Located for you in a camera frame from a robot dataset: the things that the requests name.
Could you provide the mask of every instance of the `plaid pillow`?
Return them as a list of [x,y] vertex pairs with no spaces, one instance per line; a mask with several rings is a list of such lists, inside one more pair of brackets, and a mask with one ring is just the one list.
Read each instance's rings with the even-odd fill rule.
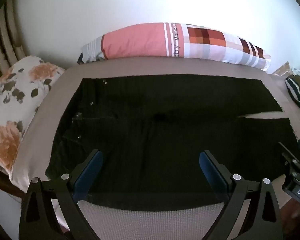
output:
[[78,63],[137,56],[211,59],[264,71],[270,66],[270,56],[251,42],[178,23],[138,24],[107,33],[82,47]]

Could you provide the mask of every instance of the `mattress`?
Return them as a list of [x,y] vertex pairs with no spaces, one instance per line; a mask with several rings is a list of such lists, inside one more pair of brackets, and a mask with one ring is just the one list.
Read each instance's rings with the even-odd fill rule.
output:
[[[26,192],[33,177],[48,180],[45,171],[49,165],[54,135],[59,120],[82,78],[159,74],[197,74],[261,80],[283,112],[259,113],[249,117],[288,117],[297,139],[300,139],[300,109],[288,95],[284,78],[247,66],[211,60],[165,57],[114,59],[72,67],[58,79],[40,105],[19,147],[12,170],[12,183]],[[281,189],[283,182],[284,175],[273,181],[280,207],[290,199]],[[58,202],[52,201],[59,223],[67,227]],[[230,239],[238,234],[248,205],[249,201],[245,201]],[[201,239],[213,224],[223,204],[170,212],[117,210],[85,201],[80,201],[79,207],[101,239]]]

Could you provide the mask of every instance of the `orange flower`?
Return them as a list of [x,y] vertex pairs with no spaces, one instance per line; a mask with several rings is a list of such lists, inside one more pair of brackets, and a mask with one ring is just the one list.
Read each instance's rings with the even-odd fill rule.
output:
[[57,66],[53,65],[49,62],[47,63],[41,63],[38,66],[33,67],[29,71],[29,76],[31,81],[36,81],[36,80],[44,80],[46,78],[52,78],[57,71]]
[[20,138],[21,133],[15,122],[7,121],[5,127],[0,125],[0,162],[9,171],[17,155]]
[[4,82],[7,79],[7,77],[11,75],[12,70],[13,66],[9,68],[8,71],[0,77],[0,82]]

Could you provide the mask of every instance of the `metal rivet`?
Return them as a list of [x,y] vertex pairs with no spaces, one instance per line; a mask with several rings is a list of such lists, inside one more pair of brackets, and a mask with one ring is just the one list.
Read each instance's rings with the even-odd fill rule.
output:
[[263,182],[266,183],[266,184],[270,184],[271,181],[269,179],[267,179],[267,178],[264,178]]
[[69,179],[70,175],[68,173],[64,173],[61,175],[61,179]]
[[33,179],[31,179],[31,183],[35,184],[39,181],[38,177],[34,177]]
[[241,176],[239,174],[233,174],[232,176],[235,180],[240,180]]

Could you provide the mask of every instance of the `floral pillow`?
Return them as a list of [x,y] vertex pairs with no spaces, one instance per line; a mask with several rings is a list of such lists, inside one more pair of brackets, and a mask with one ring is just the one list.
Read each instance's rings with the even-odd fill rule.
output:
[[29,56],[15,63],[0,78],[0,166],[8,174],[32,118],[64,71]]

